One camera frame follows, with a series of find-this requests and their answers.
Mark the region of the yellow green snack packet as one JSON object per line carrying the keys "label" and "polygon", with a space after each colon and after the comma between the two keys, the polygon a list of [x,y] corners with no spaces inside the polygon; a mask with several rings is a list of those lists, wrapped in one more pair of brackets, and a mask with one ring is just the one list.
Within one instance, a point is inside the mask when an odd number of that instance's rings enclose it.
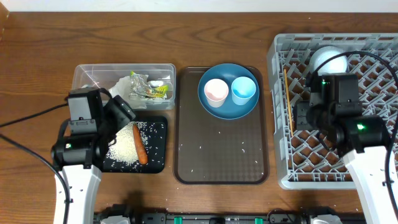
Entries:
{"label": "yellow green snack packet", "polygon": [[166,94],[169,90],[168,85],[157,86],[155,88],[149,87],[146,94],[149,98],[162,98],[166,99]]}

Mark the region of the pink plastic cup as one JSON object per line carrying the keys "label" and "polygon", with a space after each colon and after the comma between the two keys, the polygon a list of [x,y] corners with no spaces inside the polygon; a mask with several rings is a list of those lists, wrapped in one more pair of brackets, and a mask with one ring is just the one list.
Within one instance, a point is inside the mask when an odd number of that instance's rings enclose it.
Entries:
{"label": "pink plastic cup", "polygon": [[204,93],[208,104],[213,108],[219,108],[229,94],[229,87],[225,81],[215,78],[206,82]]}

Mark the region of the pile of white rice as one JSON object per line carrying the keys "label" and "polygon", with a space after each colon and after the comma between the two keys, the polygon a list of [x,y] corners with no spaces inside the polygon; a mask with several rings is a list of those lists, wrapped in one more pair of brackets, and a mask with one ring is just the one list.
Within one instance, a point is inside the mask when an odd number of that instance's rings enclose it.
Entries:
{"label": "pile of white rice", "polygon": [[116,162],[122,162],[126,165],[133,165],[135,162],[139,163],[132,131],[132,126],[134,124],[138,127],[143,145],[146,148],[148,137],[144,133],[144,129],[147,127],[147,123],[133,121],[118,131],[116,134],[116,142],[113,142],[110,145],[109,151],[106,155],[108,158],[115,160]]}

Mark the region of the dark blue plate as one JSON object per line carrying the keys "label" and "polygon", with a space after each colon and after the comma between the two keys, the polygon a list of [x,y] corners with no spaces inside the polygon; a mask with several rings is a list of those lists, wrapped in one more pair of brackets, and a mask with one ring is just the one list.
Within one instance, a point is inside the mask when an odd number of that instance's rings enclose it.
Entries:
{"label": "dark blue plate", "polygon": [[[232,100],[231,84],[238,77],[251,78],[255,82],[257,87],[255,95],[245,105],[236,105]],[[229,94],[223,105],[219,108],[211,107],[208,104],[204,93],[204,87],[206,82],[215,78],[225,81],[229,87]],[[250,72],[247,68],[234,63],[222,63],[209,68],[202,75],[198,84],[198,97],[200,103],[202,104],[204,109],[207,110],[207,112],[221,119],[239,119],[246,116],[256,107],[257,102],[259,101],[259,94],[259,84],[253,73]]]}

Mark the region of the orange carrot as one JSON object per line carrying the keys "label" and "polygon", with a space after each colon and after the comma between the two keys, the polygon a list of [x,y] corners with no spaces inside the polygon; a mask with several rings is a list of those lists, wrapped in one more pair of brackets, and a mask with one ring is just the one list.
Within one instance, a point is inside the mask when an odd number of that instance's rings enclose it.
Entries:
{"label": "orange carrot", "polygon": [[148,156],[146,153],[146,149],[143,145],[139,129],[135,124],[132,126],[132,131],[133,131],[133,135],[134,135],[134,144],[136,147],[136,153],[137,153],[139,163],[142,165],[145,165],[148,163]]}

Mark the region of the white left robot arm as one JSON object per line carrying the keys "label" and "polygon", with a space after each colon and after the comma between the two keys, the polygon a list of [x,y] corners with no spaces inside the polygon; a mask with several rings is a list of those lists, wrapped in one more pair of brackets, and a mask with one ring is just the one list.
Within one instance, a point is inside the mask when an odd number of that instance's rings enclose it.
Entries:
{"label": "white left robot arm", "polygon": [[106,154],[116,144],[116,133],[136,117],[119,95],[95,109],[84,102],[83,111],[103,116],[97,121],[92,115],[85,119],[74,112],[61,124],[52,147],[57,190],[54,223],[93,223]]}

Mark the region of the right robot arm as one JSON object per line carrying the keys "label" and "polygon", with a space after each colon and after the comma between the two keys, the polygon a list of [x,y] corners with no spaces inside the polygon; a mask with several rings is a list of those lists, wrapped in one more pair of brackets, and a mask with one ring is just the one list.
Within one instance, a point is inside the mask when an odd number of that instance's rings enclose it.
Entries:
{"label": "right robot arm", "polygon": [[363,115],[355,74],[309,78],[310,98],[294,106],[296,130],[316,130],[332,143],[359,195],[367,223],[397,223],[397,174],[383,119]]}

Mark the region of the white paper napkin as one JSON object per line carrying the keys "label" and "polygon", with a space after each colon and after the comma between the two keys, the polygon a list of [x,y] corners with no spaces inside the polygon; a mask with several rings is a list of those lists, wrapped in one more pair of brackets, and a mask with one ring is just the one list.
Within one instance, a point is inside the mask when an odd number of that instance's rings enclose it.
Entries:
{"label": "white paper napkin", "polygon": [[[168,96],[171,96],[172,94],[169,93],[169,91],[173,90],[172,84],[167,81],[162,81],[162,80],[151,80],[148,81],[148,84],[150,87],[155,88],[157,86],[162,86],[162,85],[168,85],[169,90],[166,94],[166,99]],[[165,103],[166,99],[162,98],[136,98],[133,100],[129,99],[129,93],[130,93],[130,76],[126,76],[123,78],[120,78],[119,81],[115,84],[115,86],[111,87],[109,89],[109,92],[111,93],[112,96],[119,95],[123,100],[128,102],[130,106],[133,109],[136,110],[147,110],[147,109],[153,109],[154,106],[161,105]]]}

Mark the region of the wooden chopstick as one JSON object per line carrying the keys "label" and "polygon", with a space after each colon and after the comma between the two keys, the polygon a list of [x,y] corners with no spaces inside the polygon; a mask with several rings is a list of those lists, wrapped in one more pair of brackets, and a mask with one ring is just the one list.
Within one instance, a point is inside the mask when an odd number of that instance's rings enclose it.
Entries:
{"label": "wooden chopstick", "polygon": [[285,94],[286,94],[286,101],[287,101],[287,111],[289,115],[289,128],[290,128],[290,137],[294,136],[294,129],[292,123],[292,109],[290,105],[290,95],[289,95],[289,86],[287,81],[287,71],[284,69],[284,84],[285,84]]}

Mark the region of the light blue plastic cup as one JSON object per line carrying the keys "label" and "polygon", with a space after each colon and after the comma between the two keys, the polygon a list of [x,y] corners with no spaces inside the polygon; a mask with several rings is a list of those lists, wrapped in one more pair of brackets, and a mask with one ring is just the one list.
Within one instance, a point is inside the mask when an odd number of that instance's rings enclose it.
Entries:
{"label": "light blue plastic cup", "polygon": [[249,77],[238,77],[231,84],[232,100],[236,105],[245,105],[256,93],[255,82]]}

